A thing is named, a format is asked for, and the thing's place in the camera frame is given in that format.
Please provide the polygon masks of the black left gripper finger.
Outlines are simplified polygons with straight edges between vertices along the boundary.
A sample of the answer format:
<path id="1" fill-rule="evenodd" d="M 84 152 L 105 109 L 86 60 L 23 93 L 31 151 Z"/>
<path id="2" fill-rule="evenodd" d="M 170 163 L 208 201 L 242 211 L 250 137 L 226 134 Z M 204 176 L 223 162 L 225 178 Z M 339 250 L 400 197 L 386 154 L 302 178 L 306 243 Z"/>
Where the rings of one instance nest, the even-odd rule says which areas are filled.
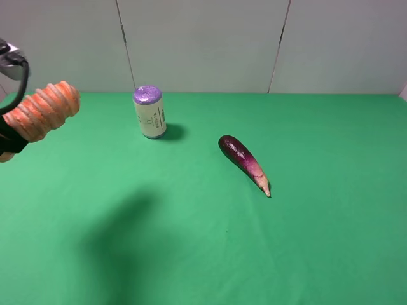
<path id="1" fill-rule="evenodd" d="M 20 153 L 27 144 L 27 140 L 9 126 L 4 119 L 1 119 L 1 155 L 4 153 Z"/>

